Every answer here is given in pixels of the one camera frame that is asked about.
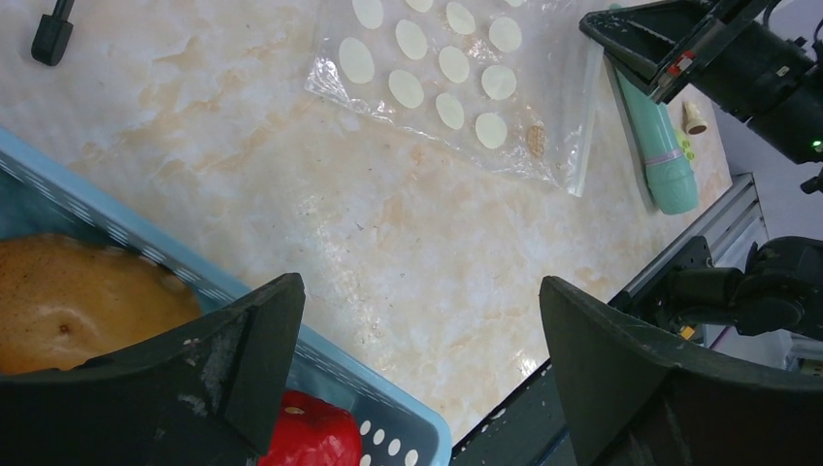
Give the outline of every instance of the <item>basket hole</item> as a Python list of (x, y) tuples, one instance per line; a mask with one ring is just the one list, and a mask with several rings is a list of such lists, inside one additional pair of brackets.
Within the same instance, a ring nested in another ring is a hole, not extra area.
[(128, 246), (128, 234), (125, 230), (113, 224), (109, 224), (106, 229), (109, 230), (109, 236), (111, 236), (113, 240), (124, 246)]
[(414, 466), (417, 464), (417, 460), (419, 456), (417, 455), (416, 449), (410, 449), (408, 453), (406, 453), (406, 466)]
[(82, 221), (88, 223), (89, 225), (93, 225), (94, 222), (91, 220), (91, 215), (88, 214), (88, 209), (83, 205), (75, 201), (74, 199), (68, 199), (69, 210), (72, 211), (72, 214), (78, 216)]
[(219, 299), (221, 301), (232, 301), (231, 296), (229, 296), (228, 294), (220, 291), (219, 289), (216, 289), (214, 291), (214, 294), (217, 295), (215, 299)]
[(151, 247), (146, 247), (143, 250), (143, 255), (151, 259), (151, 261), (156, 262), (158, 264), (162, 264), (163, 261), (166, 259), (166, 256), (163, 255), (162, 252)]
[(213, 289), (201, 289), (200, 292), (212, 299), (219, 298), (219, 296), (217, 296), (217, 293), (215, 293)]
[(15, 180), (17, 180), (17, 181), (19, 181), (19, 182), (22, 182), (22, 180), (21, 180), (21, 179), (20, 179), (20, 177), (17, 175), (17, 173), (15, 173), (15, 171), (14, 171), (14, 170), (12, 170), (11, 168), (9, 168), (9, 165), (7, 165), (7, 164), (6, 164), (6, 162), (5, 162), (5, 161), (3, 161), (2, 159), (0, 159), (0, 169), (2, 169), (4, 172), (6, 172), (6, 173), (8, 173), (9, 175), (11, 175), (12, 177), (14, 177), (14, 178), (15, 178)]
[(388, 444), (388, 455), (394, 456), (400, 452), (400, 439), (394, 439)]
[(51, 191), (49, 191), (47, 187), (37, 183), (34, 183), (34, 187), (36, 187), (37, 190), (40, 191), (40, 193), (43, 194), (46, 198), (48, 198), (51, 202), (57, 202), (57, 198), (54, 197), (53, 194), (51, 194)]
[(375, 432), (375, 438), (372, 440), (375, 442), (375, 445), (380, 445), (383, 443), (383, 439), (385, 439), (385, 431), (378, 429), (378, 431)]
[(196, 283), (200, 280), (199, 277), (197, 277), (196, 275), (192, 274), (191, 272), (189, 272), (185, 269), (177, 269), (174, 272), (175, 272), (175, 275), (178, 276), (178, 278), (180, 278), (182, 281), (187, 282), (187, 283)]
[(25, 168), (21, 169), (25, 177), (31, 181), (32, 183), (43, 183), (43, 180), (38, 177), (37, 175), (31, 173), (30, 171), (26, 170)]

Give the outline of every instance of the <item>white wall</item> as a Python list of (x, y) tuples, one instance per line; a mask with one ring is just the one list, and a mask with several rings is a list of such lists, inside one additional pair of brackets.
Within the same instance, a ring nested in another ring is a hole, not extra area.
[[(823, 1), (794, 0), (772, 14), (771, 28), (780, 37), (806, 37), (810, 50), (811, 34), (821, 18)], [(800, 184), (817, 175), (820, 165), (795, 165), (736, 119), (715, 112), (732, 175), (754, 174), (769, 235), (823, 240), (823, 194), (800, 191)]]

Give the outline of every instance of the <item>plastic bag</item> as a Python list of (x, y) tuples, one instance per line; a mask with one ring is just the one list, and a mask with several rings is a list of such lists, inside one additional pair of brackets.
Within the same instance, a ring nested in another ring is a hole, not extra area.
[[(467, 36), (449, 27), (447, 3), (435, 0), (427, 13), (419, 13), (404, 0), (382, 0), (382, 25), (370, 30), (360, 24), (351, 0), (325, 2), (306, 89), (357, 113), (445, 142), (485, 169), (544, 180), (581, 195), (603, 49), (577, 25), (586, 13), (602, 10), (605, 2), (525, 0), (515, 8), (504, 0), (465, 1), (477, 25)], [(502, 53), (489, 40), (489, 26), (501, 16), (514, 19), (522, 31), (522, 45), (513, 52)], [(429, 49), (420, 60), (408, 59), (397, 44), (395, 27), (401, 19), (419, 25), (428, 40)], [(355, 84), (344, 76), (338, 50), (346, 37), (360, 40), (371, 52), (375, 77), (370, 83)], [(438, 55), (446, 46), (459, 48), (469, 58), (471, 71), (463, 83), (452, 83), (440, 69)], [(514, 70), (517, 89), (512, 97), (492, 101), (483, 91), (480, 76), (493, 64)], [(391, 94), (388, 76), (396, 69), (420, 80), (425, 98), (417, 109), (403, 107)], [(435, 99), (442, 92), (463, 105), (465, 122), (459, 130), (445, 126), (437, 113)], [(475, 130), (476, 118), (486, 112), (497, 114), (509, 129), (506, 141), (495, 150), (483, 146)]]

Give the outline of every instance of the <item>black cable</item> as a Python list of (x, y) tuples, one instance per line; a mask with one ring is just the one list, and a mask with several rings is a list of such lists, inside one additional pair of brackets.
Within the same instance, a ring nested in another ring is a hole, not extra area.
[(75, 0), (57, 0), (57, 3), (54, 4), (54, 12), (51, 15), (60, 21), (68, 21), (74, 6)]
[(814, 36), (811, 37), (811, 49), (817, 53), (817, 66), (823, 68), (823, 41), (820, 41), (820, 31), (823, 30), (823, 19), (817, 23)]
[(772, 0), (772, 2), (766, 6), (766, 9), (763, 10), (763, 25), (766, 26), (766, 29), (769, 29), (769, 19), (772, 18), (772, 12), (781, 1), (782, 0)]
[(814, 36), (811, 38), (814, 43), (820, 42), (820, 31), (823, 30), (823, 19), (820, 19), (820, 22), (817, 23), (817, 28), (814, 29)]

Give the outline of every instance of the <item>bread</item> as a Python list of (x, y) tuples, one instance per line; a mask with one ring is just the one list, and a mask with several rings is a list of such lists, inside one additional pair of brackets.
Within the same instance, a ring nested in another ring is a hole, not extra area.
[(545, 154), (545, 129), (542, 126), (532, 126), (526, 132), (526, 144), (529, 152), (537, 158), (543, 158)]
[(200, 316), (167, 269), (59, 235), (0, 242), (0, 373), (71, 369)]

